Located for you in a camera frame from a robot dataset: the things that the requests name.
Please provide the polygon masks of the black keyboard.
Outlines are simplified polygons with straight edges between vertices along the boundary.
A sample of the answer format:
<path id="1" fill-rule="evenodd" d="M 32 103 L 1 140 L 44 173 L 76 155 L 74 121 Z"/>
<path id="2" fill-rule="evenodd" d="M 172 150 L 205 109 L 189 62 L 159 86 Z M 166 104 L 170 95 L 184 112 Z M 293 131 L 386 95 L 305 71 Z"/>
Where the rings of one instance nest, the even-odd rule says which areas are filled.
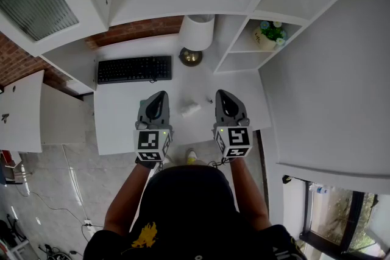
<path id="1" fill-rule="evenodd" d="M 97 84 L 156 82 L 172 79 L 172 57 L 133 57 L 98 63 Z"/>

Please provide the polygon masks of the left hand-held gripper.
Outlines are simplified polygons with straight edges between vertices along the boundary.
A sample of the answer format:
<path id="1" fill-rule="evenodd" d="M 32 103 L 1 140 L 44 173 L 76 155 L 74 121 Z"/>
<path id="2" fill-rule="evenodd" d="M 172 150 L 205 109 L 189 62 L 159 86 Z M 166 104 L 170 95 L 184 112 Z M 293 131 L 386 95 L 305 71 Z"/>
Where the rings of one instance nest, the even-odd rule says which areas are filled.
<path id="1" fill-rule="evenodd" d="M 140 105 L 133 138 L 135 153 L 141 161 L 164 161 L 173 135 L 172 126 L 168 125 L 169 117 L 169 96 L 166 91 L 151 95 Z"/>

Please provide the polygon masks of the person's left forearm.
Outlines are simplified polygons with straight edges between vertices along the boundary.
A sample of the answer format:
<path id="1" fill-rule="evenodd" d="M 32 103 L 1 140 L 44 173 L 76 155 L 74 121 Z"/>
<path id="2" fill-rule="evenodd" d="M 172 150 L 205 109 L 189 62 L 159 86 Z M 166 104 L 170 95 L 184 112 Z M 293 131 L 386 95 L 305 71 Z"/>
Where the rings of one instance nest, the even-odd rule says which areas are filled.
<path id="1" fill-rule="evenodd" d="M 112 231 L 120 236 L 126 236 L 129 233 L 150 172 L 150 168 L 141 164 L 133 168 L 108 208 L 104 230 Z"/>

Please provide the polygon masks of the white desk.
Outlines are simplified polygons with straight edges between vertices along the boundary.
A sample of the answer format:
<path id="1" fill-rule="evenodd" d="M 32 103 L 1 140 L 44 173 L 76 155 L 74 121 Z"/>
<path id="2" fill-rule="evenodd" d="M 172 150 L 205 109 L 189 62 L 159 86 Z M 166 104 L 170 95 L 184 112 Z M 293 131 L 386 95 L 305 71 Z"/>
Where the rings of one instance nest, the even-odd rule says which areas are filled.
<path id="1" fill-rule="evenodd" d="M 258 72 L 263 53 L 227 54 L 222 72 L 215 73 L 207 63 L 212 57 L 211 50 L 204 52 L 200 65 L 187 67 L 178 58 L 180 48 L 177 35 L 164 35 L 125 41 L 98 49 L 101 60 L 170 55 L 173 70 L 171 80 L 112 83 L 96 87 L 94 117 L 100 155 L 135 150 L 133 131 L 140 103 L 161 90 L 166 91 L 169 96 L 170 124 L 174 130 L 173 141 L 177 145 L 194 144 L 213 138 L 211 130 L 215 122 L 214 101 L 217 90 L 226 90 L 245 104 L 254 130 L 271 126 Z M 197 102 L 202 108 L 183 118 L 180 107 L 185 102 Z"/>

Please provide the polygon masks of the blue label plastic bottle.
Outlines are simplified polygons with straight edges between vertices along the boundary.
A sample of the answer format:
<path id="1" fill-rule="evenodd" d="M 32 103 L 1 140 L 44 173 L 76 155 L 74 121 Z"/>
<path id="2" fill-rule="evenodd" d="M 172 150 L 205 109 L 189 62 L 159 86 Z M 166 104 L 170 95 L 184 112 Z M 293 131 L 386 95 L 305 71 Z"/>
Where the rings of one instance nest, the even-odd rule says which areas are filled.
<path id="1" fill-rule="evenodd" d="M 330 189 L 328 187 L 316 183 L 310 184 L 309 190 L 317 194 L 328 194 L 330 192 Z"/>

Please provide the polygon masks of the black clamp bracket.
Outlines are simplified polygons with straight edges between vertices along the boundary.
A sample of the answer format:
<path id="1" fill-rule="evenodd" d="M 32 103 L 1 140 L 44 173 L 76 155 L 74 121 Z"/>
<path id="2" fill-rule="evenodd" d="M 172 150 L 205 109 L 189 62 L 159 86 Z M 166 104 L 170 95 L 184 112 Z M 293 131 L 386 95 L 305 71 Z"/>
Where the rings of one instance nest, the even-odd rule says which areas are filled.
<path id="1" fill-rule="evenodd" d="M 303 180 L 303 179 L 300 179 L 300 178 L 296 178 L 296 177 L 292 177 L 292 176 L 289 176 L 289 175 L 284 175 L 282 177 L 282 183 L 283 184 L 288 184 L 289 182 L 293 181 L 293 180 L 299 180 L 299 181 L 302 181 L 304 183 L 306 183 L 307 181 L 306 180 Z"/>

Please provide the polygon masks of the white shade table lamp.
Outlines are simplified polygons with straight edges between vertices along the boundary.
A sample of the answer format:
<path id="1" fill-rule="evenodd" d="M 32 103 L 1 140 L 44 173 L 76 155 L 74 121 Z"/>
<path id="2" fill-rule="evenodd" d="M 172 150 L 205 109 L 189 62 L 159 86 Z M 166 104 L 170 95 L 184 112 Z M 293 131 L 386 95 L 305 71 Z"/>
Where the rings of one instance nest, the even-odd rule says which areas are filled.
<path id="1" fill-rule="evenodd" d="M 180 61 L 188 67 L 199 65 L 203 51 L 213 42 L 215 15 L 185 15 L 179 31 Z"/>

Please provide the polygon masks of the wooden chair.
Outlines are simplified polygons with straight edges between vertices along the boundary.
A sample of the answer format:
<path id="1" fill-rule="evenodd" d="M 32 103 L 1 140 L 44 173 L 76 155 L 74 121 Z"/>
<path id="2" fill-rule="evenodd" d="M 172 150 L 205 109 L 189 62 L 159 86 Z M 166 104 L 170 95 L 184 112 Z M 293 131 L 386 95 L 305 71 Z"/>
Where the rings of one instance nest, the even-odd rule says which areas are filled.
<path id="1" fill-rule="evenodd" d="M 0 150 L 0 185 L 23 185 L 30 172 L 26 172 L 19 152 Z"/>

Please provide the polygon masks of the white paper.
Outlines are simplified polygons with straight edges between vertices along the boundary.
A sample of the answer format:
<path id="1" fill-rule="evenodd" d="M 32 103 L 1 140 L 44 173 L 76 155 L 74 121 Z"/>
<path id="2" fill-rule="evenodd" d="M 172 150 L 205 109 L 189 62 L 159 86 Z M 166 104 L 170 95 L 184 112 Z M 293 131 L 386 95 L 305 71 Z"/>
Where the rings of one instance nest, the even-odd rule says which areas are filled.
<path id="1" fill-rule="evenodd" d="M 197 102 L 185 102 L 180 107 L 180 114 L 183 118 L 187 118 L 193 115 L 195 112 L 199 111 L 201 108 L 201 105 Z"/>

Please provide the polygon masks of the black wristband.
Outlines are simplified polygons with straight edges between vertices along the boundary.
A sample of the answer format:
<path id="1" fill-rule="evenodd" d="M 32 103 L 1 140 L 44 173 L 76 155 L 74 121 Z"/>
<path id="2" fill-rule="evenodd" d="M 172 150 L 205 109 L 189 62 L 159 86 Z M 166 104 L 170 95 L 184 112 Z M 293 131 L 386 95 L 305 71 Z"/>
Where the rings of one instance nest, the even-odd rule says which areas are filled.
<path id="1" fill-rule="evenodd" d="M 139 157 L 136 158 L 135 163 L 139 164 L 147 169 L 154 169 L 156 164 L 157 164 L 156 161 L 144 161 L 144 160 L 141 160 Z"/>

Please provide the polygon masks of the potted flower plant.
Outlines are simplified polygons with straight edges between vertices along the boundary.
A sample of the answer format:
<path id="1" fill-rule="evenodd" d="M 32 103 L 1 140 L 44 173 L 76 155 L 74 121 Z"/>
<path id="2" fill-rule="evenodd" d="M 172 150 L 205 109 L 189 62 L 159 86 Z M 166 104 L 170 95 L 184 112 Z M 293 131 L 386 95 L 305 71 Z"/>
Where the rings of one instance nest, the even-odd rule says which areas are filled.
<path id="1" fill-rule="evenodd" d="M 283 46 L 287 33 L 283 23 L 279 21 L 261 21 L 252 31 L 252 38 L 262 51 L 273 51 L 277 46 Z"/>

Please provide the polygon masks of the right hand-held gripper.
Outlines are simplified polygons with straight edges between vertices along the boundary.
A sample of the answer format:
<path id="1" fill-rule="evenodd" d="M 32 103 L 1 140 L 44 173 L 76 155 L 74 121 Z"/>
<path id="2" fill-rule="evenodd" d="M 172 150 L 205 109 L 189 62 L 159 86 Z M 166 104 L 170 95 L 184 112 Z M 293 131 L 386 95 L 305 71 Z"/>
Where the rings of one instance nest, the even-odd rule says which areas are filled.
<path id="1" fill-rule="evenodd" d="M 253 147 L 253 129 L 244 103 L 226 90 L 218 90 L 215 100 L 213 134 L 222 157 L 246 157 Z"/>

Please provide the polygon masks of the person's right forearm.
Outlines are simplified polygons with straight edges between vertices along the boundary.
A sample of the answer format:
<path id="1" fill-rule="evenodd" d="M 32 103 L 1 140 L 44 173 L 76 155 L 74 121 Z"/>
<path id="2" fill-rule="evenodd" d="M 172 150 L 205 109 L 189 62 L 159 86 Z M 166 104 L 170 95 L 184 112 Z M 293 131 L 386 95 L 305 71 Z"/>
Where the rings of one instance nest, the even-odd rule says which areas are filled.
<path id="1" fill-rule="evenodd" d="M 271 227 L 266 202 L 244 158 L 235 158 L 230 163 L 230 168 L 240 213 L 257 231 Z"/>

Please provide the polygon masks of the person's black shirt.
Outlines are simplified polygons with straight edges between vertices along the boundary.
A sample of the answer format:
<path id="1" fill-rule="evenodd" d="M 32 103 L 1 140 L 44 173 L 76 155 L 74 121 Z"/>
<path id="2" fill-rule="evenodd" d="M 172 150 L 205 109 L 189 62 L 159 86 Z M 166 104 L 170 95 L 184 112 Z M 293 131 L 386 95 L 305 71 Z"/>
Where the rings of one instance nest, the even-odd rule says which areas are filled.
<path id="1" fill-rule="evenodd" d="M 125 235 L 97 231 L 83 260 L 307 260 L 281 225 L 256 230 L 233 199 L 224 174 L 177 166 L 152 177 Z"/>

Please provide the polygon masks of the white power strip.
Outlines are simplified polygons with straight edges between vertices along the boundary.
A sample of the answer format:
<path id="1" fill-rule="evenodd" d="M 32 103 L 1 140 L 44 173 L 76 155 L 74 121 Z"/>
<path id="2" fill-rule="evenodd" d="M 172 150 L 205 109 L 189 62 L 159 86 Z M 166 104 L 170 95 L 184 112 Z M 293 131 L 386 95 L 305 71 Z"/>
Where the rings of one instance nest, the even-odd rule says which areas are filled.
<path id="1" fill-rule="evenodd" d="M 96 232 L 95 227 L 92 226 L 91 220 L 89 219 L 84 220 L 84 227 L 86 228 L 87 233 L 89 234 L 90 237 L 92 237 Z"/>

